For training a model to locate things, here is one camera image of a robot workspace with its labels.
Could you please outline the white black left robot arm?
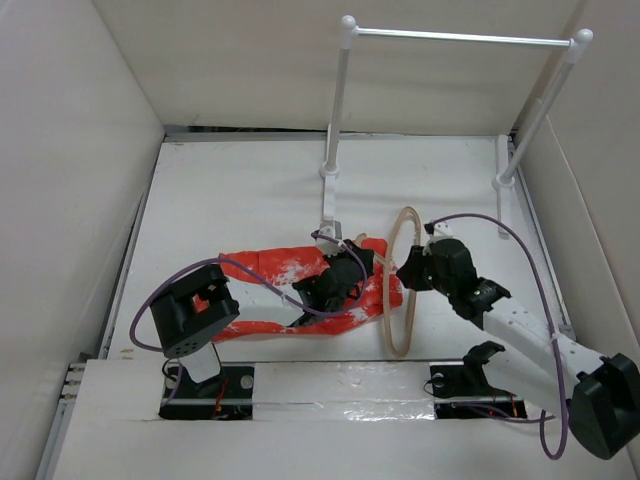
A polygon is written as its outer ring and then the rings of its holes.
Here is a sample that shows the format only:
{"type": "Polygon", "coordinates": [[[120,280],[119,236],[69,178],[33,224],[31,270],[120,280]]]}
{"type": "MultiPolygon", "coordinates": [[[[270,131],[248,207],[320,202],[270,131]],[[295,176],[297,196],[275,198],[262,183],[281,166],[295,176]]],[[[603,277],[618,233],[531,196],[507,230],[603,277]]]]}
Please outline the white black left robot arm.
{"type": "Polygon", "coordinates": [[[315,247],[222,254],[173,276],[143,308],[175,383],[216,394],[225,374],[215,342],[247,335],[307,333],[366,316],[375,301],[375,253],[349,243],[335,255],[315,247]]]}

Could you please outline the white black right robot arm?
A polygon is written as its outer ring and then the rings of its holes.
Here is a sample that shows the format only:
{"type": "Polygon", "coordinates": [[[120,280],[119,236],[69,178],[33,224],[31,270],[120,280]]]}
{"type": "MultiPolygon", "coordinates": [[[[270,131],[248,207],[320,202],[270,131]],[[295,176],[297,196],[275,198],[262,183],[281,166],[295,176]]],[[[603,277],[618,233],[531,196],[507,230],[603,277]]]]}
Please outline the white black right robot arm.
{"type": "Polygon", "coordinates": [[[578,443],[609,460],[639,434],[639,369],[617,353],[607,357],[551,330],[511,293],[477,274],[459,240],[414,246],[397,276],[403,286],[437,291],[454,312],[495,337],[488,357],[467,364],[473,393],[496,387],[566,419],[578,443]]]}

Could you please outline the wooden clothes hanger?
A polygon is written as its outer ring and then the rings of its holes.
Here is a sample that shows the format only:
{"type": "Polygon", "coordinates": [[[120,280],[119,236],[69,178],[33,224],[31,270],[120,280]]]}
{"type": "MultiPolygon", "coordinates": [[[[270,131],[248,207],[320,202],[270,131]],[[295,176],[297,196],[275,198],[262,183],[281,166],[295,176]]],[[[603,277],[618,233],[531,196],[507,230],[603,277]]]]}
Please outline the wooden clothes hanger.
{"type": "Polygon", "coordinates": [[[401,285],[397,277],[399,264],[394,257],[404,234],[413,243],[422,240],[420,214],[412,206],[397,213],[382,239],[381,249],[374,252],[374,275],[364,288],[364,298],[350,311],[353,323],[369,336],[365,341],[368,351],[360,355],[362,360],[398,361],[410,353],[417,297],[401,285]]]}

